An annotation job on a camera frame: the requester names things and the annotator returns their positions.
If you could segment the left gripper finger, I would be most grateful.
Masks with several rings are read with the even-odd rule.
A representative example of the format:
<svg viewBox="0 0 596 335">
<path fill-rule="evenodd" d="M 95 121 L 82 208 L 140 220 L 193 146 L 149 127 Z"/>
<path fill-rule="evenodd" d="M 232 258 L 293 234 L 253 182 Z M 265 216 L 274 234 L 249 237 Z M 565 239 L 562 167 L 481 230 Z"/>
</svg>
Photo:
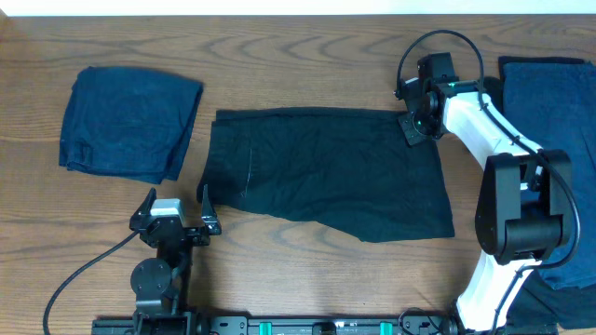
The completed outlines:
<svg viewBox="0 0 596 335">
<path fill-rule="evenodd" d="M 156 201 L 156 189 L 151 188 L 140 206 L 129 219 L 131 231 L 144 231 L 152 222 L 151 208 Z"/>
<path fill-rule="evenodd" d="M 203 186 L 202 201 L 201 201 L 201 220 L 210 235 L 220 235 L 222 233 L 222 225 L 217 216 L 215 208 L 210 201 L 209 186 Z"/>
</svg>

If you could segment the black shorts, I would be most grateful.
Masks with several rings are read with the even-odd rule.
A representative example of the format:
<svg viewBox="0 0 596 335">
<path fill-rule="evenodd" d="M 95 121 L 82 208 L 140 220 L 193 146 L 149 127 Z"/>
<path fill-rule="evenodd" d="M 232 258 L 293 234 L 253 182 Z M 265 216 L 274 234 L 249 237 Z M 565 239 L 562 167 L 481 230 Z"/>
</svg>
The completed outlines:
<svg viewBox="0 0 596 335">
<path fill-rule="evenodd" d="M 196 197 L 363 242 L 449 238 L 434 141 L 409 145 L 398 114 L 329 107 L 220 110 Z"/>
</svg>

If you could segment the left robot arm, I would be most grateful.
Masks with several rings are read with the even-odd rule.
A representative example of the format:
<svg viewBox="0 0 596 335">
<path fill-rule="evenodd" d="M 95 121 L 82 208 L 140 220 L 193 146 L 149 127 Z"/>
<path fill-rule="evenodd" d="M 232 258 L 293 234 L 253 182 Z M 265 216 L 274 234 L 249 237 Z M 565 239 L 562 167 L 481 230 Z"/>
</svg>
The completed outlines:
<svg viewBox="0 0 596 335">
<path fill-rule="evenodd" d="M 182 201 L 159 199 L 151 189 L 129 220 L 156 256 L 141 261 L 132 271 L 130 285 L 136 295 L 133 314 L 135 334 L 198 334 L 196 313 L 187 306 L 193 248 L 205 247 L 222 225 L 210 202 L 209 189 L 202 191 L 199 227 L 186 227 Z"/>
</svg>

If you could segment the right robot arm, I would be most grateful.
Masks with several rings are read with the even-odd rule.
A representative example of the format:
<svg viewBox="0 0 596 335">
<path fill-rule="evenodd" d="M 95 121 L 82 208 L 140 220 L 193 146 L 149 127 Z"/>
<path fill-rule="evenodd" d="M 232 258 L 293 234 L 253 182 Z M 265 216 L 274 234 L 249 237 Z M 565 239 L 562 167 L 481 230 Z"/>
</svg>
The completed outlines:
<svg viewBox="0 0 596 335">
<path fill-rule="evenodd" d="M 450 74 L 398 80 L 400 125 L 410 144 L 454 134 L 483 170 L 475 214 L 481 255 L 466 289 L 441 321 L 444 334 L 496 334 L 522 285 L 549 269 L 556 248 L 578 242 L 571 160 L 527 139 L 497 111 L 482 84 Z"/>
</svg>

